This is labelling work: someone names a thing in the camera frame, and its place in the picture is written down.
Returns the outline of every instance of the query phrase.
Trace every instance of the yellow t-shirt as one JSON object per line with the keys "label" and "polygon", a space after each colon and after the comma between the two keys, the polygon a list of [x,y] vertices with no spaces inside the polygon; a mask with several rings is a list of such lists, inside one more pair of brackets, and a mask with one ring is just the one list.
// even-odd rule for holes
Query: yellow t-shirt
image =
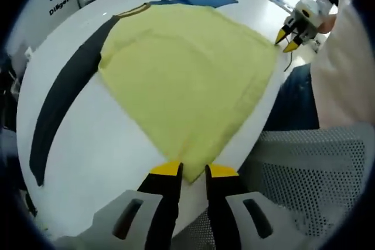
{"label": "yellow t-shirt", "polygon": [[160,152],[184,163],[192,182],[252,113],[276,57],[271,42],[211,7],[162,5],[116,23],[99,72]]}

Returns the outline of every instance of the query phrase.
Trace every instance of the person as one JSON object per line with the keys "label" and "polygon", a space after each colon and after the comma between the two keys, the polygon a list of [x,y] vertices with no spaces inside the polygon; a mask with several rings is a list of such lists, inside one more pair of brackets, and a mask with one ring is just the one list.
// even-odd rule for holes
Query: person
{"label": "person", "polygon": [[351,0],[318,29],[328,33],[314,60],[296,67],[281,86],[265,131],[375,124],[375,61]]}

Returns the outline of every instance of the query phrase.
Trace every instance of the blue jeans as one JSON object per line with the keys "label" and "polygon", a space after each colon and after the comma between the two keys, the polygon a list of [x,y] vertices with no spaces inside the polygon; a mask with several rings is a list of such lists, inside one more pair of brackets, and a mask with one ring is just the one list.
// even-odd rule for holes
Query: blue jeans
{"label": "blue jeans", "polygon": [[293,69],[281,86],[265,131],[319,129],[310,64]]}

